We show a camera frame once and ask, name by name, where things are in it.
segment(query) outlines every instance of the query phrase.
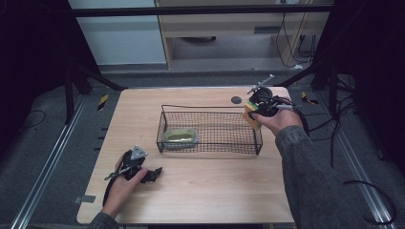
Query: wooden table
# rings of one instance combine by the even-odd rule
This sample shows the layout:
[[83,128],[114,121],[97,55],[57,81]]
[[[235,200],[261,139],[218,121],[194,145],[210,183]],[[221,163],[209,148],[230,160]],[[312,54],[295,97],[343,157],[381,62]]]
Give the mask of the wooden table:
[[[160,153],[156,143],[162,104],[243,106],[248,87],[159,88],[122,92],[96,167],[87,187],[93,203],[82,202],[77,220],[89,223],[101,210],[108,181],[119,157],[135,145],[148,153],[143,166],[163,167],[156,182],[140,184],[121,210],[119,223],[293,222],[284,190],[281,157],[274,136],[262,128],[258,156],[235,153]],[[284,88],[271,88],[288,96]],[[231,97],[243,103],[234,105]]]

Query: gray floor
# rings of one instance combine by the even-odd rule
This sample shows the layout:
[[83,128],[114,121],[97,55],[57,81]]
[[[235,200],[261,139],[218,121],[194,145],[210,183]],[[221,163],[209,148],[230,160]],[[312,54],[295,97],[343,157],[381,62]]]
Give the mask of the gray floor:
[[[105,76],[119,85],[130,88],[212,87],[251,86],[266,79],[270,73],[274,73],[276,77],[270,84],[275,84],[293,76],[299,70],[283,66],[269,38],[268,36],[232,39],[217,37],[214,42],[179,39],[170,70],[142,69],[134,73],[106,73]],[[309,126],[313,128],[327,121],[329,116],[322,104],[313,105],[301,100],[301,92],[306,92],[309,98],[318,101],[325,100],[327,96],[327,89],[313,93],[309,87],[310,81],[311,76],[308,76],[290,86],[288,91],[293,101],[303,105]],[[75,228],[80,226],[75,219],[79,207],[75,199],[85,194],[102,145],[102,137],[106,134],[105,129],[109,126],[119,98],[119,92],[93,80],[91,83],[94,89],[90,95],[75,93],[75,101],[85,99],[83,110],[35,206],[30,219],[31,227]],[[104,94],[108,94],[109,99],[103,111],[98,111],[99,100]],[[342,100],[346,96],[348,94],[342,92],[339,93],[338,98]],[[37,97],[24,128],[10,147],[12,157],[2,162],[0,227],[10,227],[46,164],[64,127],[66,113],[64,102],[63,88],[54,89]],[[341,124],[340,135],[349,141],[351,150],[367,172],[370,181],[386,192],[395,203],[397,219],[394,226],[405,228],[404,176],[398,172],[391,161],[378,159],[373,139],[356,115],[355,109],[347,111],[342,116]],[[327,125],[310,134],[314,144],[325,152],[326,157],[330,157],[330,140],[318,139],[328,137],[331,133],[332,125]],[[345,151],[347,147],[344,140],[336,139],[334,169],[339,173],[342,181],[355,178]],[[348,189],[352,193],[348,198],[351,198],[353,203],[361,209],[364,216],[372,218],[372,211],[360,189],[356,185],[348,186]],[[291,224],[278,224],[276,228],[291,228]]]

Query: wire basket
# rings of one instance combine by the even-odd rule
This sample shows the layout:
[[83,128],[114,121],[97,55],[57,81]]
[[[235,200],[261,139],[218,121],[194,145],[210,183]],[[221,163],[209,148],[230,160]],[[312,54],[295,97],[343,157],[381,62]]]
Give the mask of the wire basket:
[[[260,129],[256,131],[251,128],[243,119],[242,113],[237,112],[242,108],[161,105],[157,137],[159,151],[161,153],[231,152],[258,155],[263,146],[262,133]],[[167,141],[163,136],[174,130],[195,131],[197,140],[180,143]]]

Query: person's right hand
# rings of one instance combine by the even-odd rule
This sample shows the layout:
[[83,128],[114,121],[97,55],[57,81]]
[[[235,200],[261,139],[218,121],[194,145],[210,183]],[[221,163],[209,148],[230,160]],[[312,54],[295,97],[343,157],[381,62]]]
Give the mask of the person's right hand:
[[290,110],[280,110],[275,116],[267,117],[260,114],[252,114],[252,117],[259,123],[268,127],[275,136],[287,126],[303,126],[300,116]]

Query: floor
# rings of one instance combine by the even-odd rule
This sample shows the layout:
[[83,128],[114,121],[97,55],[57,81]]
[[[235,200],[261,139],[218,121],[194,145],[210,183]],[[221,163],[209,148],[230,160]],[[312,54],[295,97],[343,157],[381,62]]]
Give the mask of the floor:
[[[310,44],[304,42],[302,51]],[[106,73],[104,76],[119,85],[130,88],[144,87],[216,87],[216,86],[253,86],[268,78],[275,77],[269,85],[282,82],[306,68],[308,63],[286,67],[278,58],[277,50],[269,36],[254,37],[217,37],[213,42],[205,38],[178,39],[174,61],[170,69],[139,70],[131,73]],[[355,84],[349,76],[343,75],[348,82]],[[293,101],[302,104],[304,114],[311,128],[330,119],[327,108],[328,89],[313,92],[309,86],[311,76],[288,87]],[[26,214],[28,228],[83,228],[75,220],[80,198],[86,191],[87,182],[96,163],[97,154],[102,146],[111,117],[114,113],[119,92],[115,92],[94,80],[90,80],[93,91],[90,95],[75,93],[80,116],[67,132],[67,142],[58,139],[64,133],[66,108],[64,89],[56,88],[36,98],[32,112],[27,117],[19,137],[9,148],[12,157],[1,164],[0,169],[0,228],[10,228],[20,219],[27,200],[31,204]],[[305,101],[302,92],[307,94]],[[100,98],[109,95],[102,111],[97,107]],[[339,92],[338,99],[343,101],[348,93]],[[311,133],[311,138],[325,156],[330,157],[330,139],[333,122]],[[380,160],[376,146],[368,129],[355,112],[355,107],[341,115],[341,128],[334,140],[334,169],[342,180],[364,178],[383,190],[393,201],[396,208],[396,221],[387,226],[370,228],[405,228],[405,177],[391,161]],[[54,146],[59,145],[59,154],[54,154]],[[354,165],[360,165],[364,175],[359,175]],[[43,176],[43,168],[50,169]],[[38,178],[44,183],[38,184]],[[393,214],[385,198],[367,200],[365,195],[375,196],[373,190],[348,187],[350,197],[364,213],[373,218],[375,212],[370,204],[382,201],[386,209],[381,212]],[[246,228],[246,225],[233,225],[232,228]],[[292,228],[290,222],[279,224],[252,225],[250,228]]]

